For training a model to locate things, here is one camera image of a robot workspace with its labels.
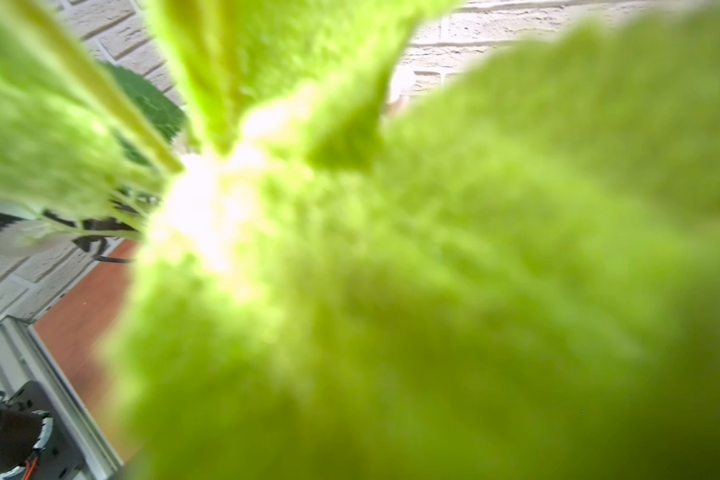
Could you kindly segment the white poppy flower stem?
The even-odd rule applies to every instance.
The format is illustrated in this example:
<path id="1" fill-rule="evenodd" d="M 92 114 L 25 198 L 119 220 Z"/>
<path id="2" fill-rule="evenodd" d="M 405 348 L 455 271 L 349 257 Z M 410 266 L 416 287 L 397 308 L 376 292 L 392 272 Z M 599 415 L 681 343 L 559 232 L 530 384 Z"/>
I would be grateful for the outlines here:
<path id="1" fill-rule="evenodd" d="M 178 155 L 0 1 L 0 200 L 142 245 L 132 479 L 720 479 L 720 1 L 583 20 L 381 114 L 448 1 L 149 1 Z"/>

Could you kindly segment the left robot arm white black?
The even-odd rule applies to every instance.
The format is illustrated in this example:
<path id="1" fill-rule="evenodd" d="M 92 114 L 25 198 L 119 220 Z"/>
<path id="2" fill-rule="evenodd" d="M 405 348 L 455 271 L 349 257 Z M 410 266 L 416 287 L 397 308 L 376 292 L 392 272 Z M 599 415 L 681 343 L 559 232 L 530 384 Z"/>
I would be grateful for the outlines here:
<path id="1" fill-rule="evenodd" d="M 19 218 L 0 213 L 0 229 Z M 102 346 L 135 246 L 113 219 L 0 255 L 0 479 L 130 479 L 142 459 L 110 407 Z"/>

